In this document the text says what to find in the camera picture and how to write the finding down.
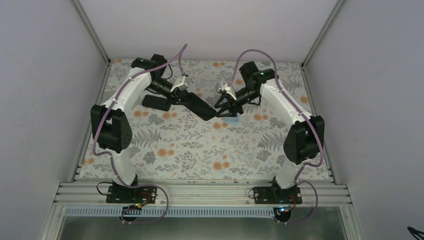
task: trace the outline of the black bracket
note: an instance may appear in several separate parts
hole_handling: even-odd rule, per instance
[[[137,186],[138,179],[132,182],[131,186]],[[157,189],[154,186],[129,188],[112,182],[107,191],[106,203],[108,204],[154,204],[157,196]]]
[[[302,204],[301,189],[293,186],[288,189],[281,189],[279,195],[273,193],[271,186],[255,186],[253,188],[254,204]]]

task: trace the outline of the black cable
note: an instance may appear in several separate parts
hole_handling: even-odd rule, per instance
[[[169,67],[169,69],[171,70],[171,76],[170,76],[170,77],[168,77],[168,78],[162,78],[163,80],[168,80],[168,79],[172,78],[172,76],[174,75],[174,72],[172,71],[172,67],[171,67],[171,65],[170,65],[170,64],[168,65],[168,67]]]
[[[419,230],[417,230],[417,229],[415,229],[415,228],[413,228],[413,227],[410,227],[410,226],[408,226],[408,231],[409,231],[409,233],[415,238],[415,239],[418,239],[418,240],[420,240],[420,239],[422,239],[422,240],[424,240],[424,232],[422,232],[422,231],[419,231]]]
[[[112,185],[112,183],[111,183],[111,182],[109,182],[109,181],[101,181],[101,182],[97,183],[97,185],[95,186],[95,188],[97,189],[97,192],[98,192],[99,194],[101,194],[101,195],[103,195],[103,196],[107,196],[108,194],[102,193],[102,192],[100,191],[100,189],[99,189],[99,184],[110,184],[110,185]]]
[[[146,91],[151,92],[152,94],[158,94],[158,95],[160,95],[160,93],[159,93],[159,92],[152,91],[152,90],[150,90],[150,89],[148,89],[148,88],[146,88]]]
[[[261,100],[262,100],[262,96],[259,96],[259,101],[257,103],[255,103],[255,102],[248,102],[247,104],[255,105],[255,106],[260,106],[261,105]]]
[[[247,192],[247,196],[248,196],[250,199],[255,199],[255,196],[251,197],[251,191],[253,191],[253,188],[252,188],[252,189],[250,189],[250,190]]]

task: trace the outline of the gray wall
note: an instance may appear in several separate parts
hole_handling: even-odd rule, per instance
[[[80,0],[110,58],[302,62],[337,0]],[[250,61],[268,59],[249,53]]]
[[[348,0],[307,66],[367,239],[424,231],[424,1]]]
[[[37,239],[105,64],[69,0],[0,7],[0,239]]]

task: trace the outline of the floral tablecloth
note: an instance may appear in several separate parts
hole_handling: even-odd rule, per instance
[[[115,59],[102,101],[110,98],[125,80],[132,59]],[[183,60],[182,65],[194,83],[191,91],[213,106],[218,98],[219,82],[231,77],[235,61]],[[260,70],[270,62],[256,62]],[[171,64],[173,82],[180,71]],[[301,67],[298,63],[277,63],[283,85],[306,110],[311,111]],[[170,76],[169,68],[163,77]],[[234,88],[244,86],[239,71]],[[231,179],[270,180],[288,161],[283,142],[289,130],[278,112],[262,99],[261,105],[243,106],[239,123],[225,123],[222,118],[203,121],[184,106],[171,106],[168,112],[141,106],[143,92],[126,116],[132,128],[129,155],[139,179]],[[111,178],[109,158],[95,157],[91,138],[82,163],[80,178]],[[306,167],[301,179],[329,179],[327,166]]]

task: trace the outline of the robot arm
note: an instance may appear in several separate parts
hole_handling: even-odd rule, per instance
[[[320,116],[312,116],[303,109],[284,87],[280,91],[275,80],[274,70],[259,71],[252,61],[245,63],[239,70],[245,87],[235,92],[226,84],[222,85],[221,97],[215,104],[215,108],[220,108],[217,116],[235,117],[237,113],[243,114],[244,104],[249,104],[256,98],[267,99],[286,124],[291,125],[283,144],[284,153],[289,161],[283,163],[280,172],[272,180],[276,191],[290,189],[296,185],[296,175],[302,167],[301,163],[314,158],[320,152],[318,143],[302,115],[309,117],[321,144],[324,140],[324,120]],[[301,113],[285,96],[296,104]]]
[[[137,58],[132,62],[129,74],[124,83],[119,87],[119,90],[102,105],[95,104],[90,111],[91,130],[94,138],[106,110],[115,102],[106,117],[106,122],[101,127],[97,143],[102,149],[114,151],[113,158],[116,172],[123,183],[130,186],[137,185],[138,180],[135,170],[131,165],[128,152],[128,146],[131,143],[133,132],[126,113],[132,111],[134,103],[142,91],[145,89],[155,91],[157,94],[166,97],[167,105],[184,105],[206,121],[215,117],[217,113],[197,95],[187,91],[191,85],[191,81],[187,75],[178,77],[174,84],[172,84],[162,78],[165,68],[140,74],[145,70],[163,65],[166,62],[163,56],[157,54],[153,55],[151,60]],[[153,101],[164,99],[157,96],[150,97]],[[114,186],[120,185],[122,187],[122,192],[125,192],[126,189],[123,188],[123,183],[117,176],[114,176]],[[131,199],[132,193],[130,190],[128,192],[128,198]]]

